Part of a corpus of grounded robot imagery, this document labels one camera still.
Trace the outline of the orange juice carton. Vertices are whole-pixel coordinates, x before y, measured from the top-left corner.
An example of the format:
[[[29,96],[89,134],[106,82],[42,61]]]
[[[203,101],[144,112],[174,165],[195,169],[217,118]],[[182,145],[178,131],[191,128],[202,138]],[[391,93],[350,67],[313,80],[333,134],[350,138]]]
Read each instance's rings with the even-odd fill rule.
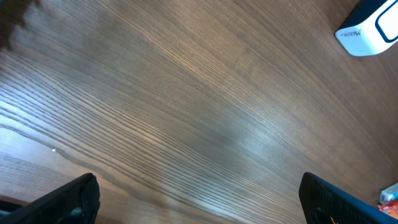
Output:
[[[390,201],[385,204],[378,204],[378,208],[381,212],[388,214],[389,216],[398,219],[398,201]]]

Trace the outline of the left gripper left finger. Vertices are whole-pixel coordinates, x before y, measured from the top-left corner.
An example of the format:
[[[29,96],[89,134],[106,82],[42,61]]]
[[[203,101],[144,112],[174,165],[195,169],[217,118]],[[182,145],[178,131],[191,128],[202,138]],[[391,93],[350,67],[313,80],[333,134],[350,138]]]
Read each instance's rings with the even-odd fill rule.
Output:
[[[1,224],[94,224],[99,208],[99,184],[86,173],[25,206],[2,200]]]

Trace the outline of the teal white small box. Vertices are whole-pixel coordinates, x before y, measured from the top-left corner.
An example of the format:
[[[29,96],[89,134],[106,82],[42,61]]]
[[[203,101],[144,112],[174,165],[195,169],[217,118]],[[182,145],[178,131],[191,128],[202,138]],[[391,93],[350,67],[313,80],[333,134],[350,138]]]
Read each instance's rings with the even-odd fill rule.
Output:
[[[395,183],[381,191],[379,203],[387,204],[391,201],[397,200],[398,183]]]

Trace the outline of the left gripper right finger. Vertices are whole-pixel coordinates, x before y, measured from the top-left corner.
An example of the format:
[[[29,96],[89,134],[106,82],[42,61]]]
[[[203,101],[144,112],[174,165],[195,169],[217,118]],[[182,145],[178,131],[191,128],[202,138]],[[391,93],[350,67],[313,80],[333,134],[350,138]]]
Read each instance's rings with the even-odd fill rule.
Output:
[[[298,195],[307,223],[397,224],[396,218],[310,172],[303,174]]]

